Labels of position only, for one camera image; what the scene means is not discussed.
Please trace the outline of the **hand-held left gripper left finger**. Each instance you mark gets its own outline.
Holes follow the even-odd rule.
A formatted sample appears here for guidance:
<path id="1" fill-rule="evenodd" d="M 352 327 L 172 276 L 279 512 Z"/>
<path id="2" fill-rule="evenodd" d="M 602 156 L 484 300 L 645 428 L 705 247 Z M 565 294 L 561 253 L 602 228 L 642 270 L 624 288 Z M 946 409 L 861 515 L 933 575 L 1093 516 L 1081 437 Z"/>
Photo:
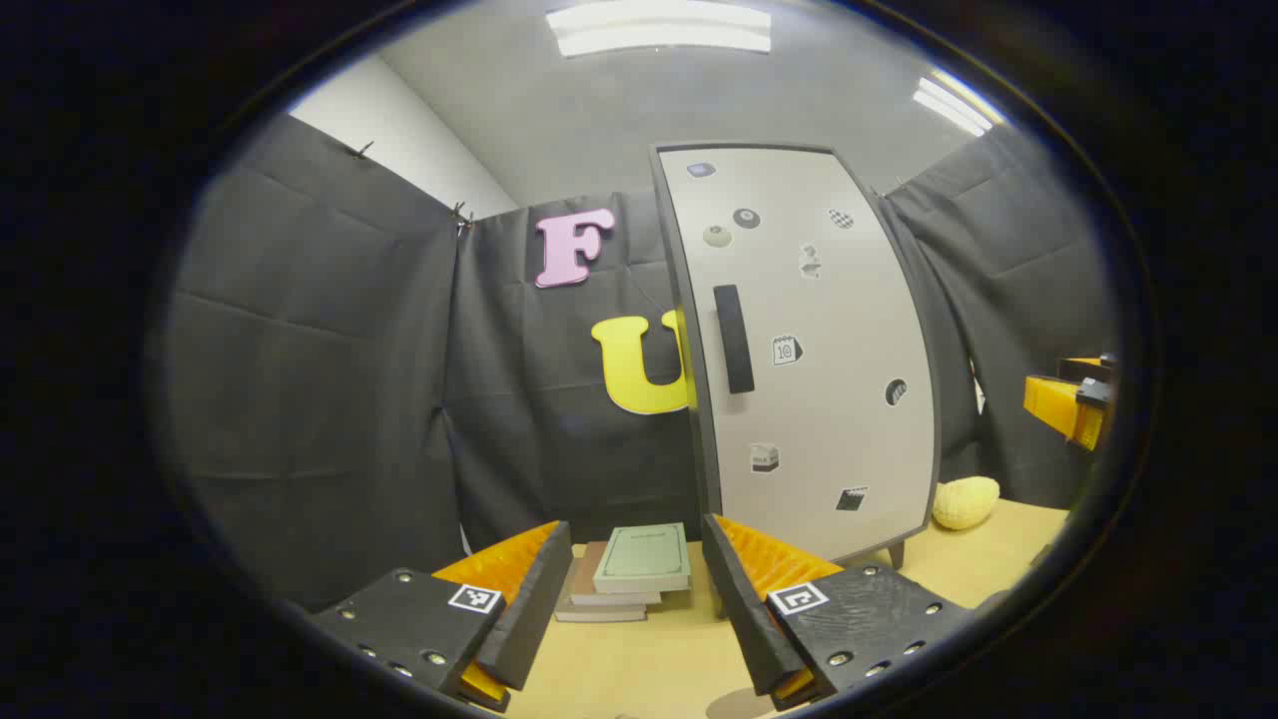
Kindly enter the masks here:
<path id="1" fill-rule="evenodd" d="M 502 713 L 528 682 L 571 559 L 569 524 L 551 520 L 441 570 L 390 570 L 311 628 L 396 681 Z"/>

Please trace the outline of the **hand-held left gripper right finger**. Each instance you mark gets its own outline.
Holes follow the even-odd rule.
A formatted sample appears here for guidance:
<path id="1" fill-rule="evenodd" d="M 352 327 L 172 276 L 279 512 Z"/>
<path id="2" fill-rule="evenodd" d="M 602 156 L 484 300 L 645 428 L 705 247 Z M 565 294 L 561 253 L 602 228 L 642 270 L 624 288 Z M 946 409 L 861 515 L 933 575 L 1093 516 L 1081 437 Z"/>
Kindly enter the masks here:
<path id="1" fill-rule="evenodd" d="M 753 688 L 780 711 L 860 699 L 975 619 L 889 564 L 841 567 L 720 513 L 702 517 L 702 552 Z"/>

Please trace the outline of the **black cabinet door handle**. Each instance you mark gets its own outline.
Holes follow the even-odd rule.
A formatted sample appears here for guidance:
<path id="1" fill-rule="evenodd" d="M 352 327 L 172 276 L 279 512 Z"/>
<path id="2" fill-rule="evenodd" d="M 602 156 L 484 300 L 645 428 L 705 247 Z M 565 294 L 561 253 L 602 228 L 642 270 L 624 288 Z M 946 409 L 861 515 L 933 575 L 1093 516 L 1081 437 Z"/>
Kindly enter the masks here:
<path id="1" fill-rule="evenodd" d="M 735 284 L 713 287 L 714 309 L 723 350 L 725 370 L 731 395 L 755 390 L 754 372 L 739 290 Z"/>

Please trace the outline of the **brown book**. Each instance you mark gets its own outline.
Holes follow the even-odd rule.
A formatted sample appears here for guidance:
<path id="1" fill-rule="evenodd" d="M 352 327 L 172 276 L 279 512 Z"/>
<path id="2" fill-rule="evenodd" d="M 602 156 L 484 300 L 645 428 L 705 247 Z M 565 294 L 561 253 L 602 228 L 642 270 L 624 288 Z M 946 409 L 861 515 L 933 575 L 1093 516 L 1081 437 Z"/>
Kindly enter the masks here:
<path id="1" fill-rule="evenodd" d="M 573 605 L 587 608 L 648 607 L 661 604 L 661 593 L 602 593 L 594 584 L 596 570 L 604 556 L 606 541 L 589 541 L 579 558 L 574 558 L 569 584 Z"/>

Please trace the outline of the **green book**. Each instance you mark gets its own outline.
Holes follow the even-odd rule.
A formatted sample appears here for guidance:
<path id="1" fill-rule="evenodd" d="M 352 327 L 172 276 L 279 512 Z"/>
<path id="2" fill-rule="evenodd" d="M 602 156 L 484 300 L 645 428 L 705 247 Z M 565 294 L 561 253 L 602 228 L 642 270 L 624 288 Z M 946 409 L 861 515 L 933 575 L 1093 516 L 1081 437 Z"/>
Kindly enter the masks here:
<path id="1" fill-rule="evenodd" d="M 667 593 L 691 586 L 684 524 L 613 527 L 593 573 L 597 593 Z"/>

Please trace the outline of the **yellow toy bread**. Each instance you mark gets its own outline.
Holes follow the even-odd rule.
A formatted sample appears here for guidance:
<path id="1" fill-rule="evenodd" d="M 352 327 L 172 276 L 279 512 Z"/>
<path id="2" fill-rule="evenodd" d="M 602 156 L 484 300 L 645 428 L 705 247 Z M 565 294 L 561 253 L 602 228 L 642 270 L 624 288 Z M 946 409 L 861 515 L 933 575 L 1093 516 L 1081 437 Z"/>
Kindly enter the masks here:
<path id="1" fill-rule="evenodd" d="M 944 481 L 937 487 L 932 518 L 951 531 L 976 527 L 983 524 L 999 501 L 999 485 L 994 478 L 967 476 Z"/>

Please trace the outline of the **black backdrop cloth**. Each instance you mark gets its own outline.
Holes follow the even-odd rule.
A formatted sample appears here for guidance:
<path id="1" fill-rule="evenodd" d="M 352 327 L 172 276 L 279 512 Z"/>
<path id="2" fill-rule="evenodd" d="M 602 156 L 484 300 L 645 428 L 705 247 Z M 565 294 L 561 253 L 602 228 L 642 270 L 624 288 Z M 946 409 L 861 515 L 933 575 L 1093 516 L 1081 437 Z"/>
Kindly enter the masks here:
<path id="1" fill-rule="evenodd" d="M 990 473 L 1067 508 L 1080 450 L 1025 378 L 1121 354 L 1100 232 L 1013 128 L 898 192 L 828 143 L 634 143 L 638 192 L 481 218 L 282 115 L 216 172 L 164 318 L 180 478 L 265 591 L 321 610 L 551 520 L 573 541 L 702 513 L 827 559 Z M 731 395 L 713 287 L 755 390 Z"/>

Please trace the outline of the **narrow ceiling light panel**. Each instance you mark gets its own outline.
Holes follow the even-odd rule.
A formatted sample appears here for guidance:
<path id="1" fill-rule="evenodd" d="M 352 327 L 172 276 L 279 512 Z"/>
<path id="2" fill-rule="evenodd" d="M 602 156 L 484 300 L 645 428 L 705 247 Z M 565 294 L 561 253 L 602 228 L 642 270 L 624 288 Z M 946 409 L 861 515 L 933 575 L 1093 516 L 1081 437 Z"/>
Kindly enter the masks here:
<path id="1" fill-rule="evenodd" d="M 953 126 L 967 132 L 967 135 L 987 135 L 987 132 L 993 132 L 996 126 L 1005 126 L 1007 123 L 1005 114 L 1001 114 L 994 105 L 939 68 L 930 69 L 925 77 L 918 79 L 912 101 L 950 120 Z"/>

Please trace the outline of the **wide ceiling light panel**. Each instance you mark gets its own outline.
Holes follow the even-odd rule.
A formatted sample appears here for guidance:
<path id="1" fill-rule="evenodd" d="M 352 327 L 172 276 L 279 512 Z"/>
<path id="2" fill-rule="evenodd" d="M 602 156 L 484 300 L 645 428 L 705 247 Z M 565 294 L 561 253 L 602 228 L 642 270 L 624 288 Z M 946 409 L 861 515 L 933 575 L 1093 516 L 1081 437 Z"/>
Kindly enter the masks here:
<path id="1" fill-rule="evenodd" d="M 548 11 L 546 22 L 565 57 L 657 47 L 772 49 L 771 14 L 709 0 L 599 0 Z"/>

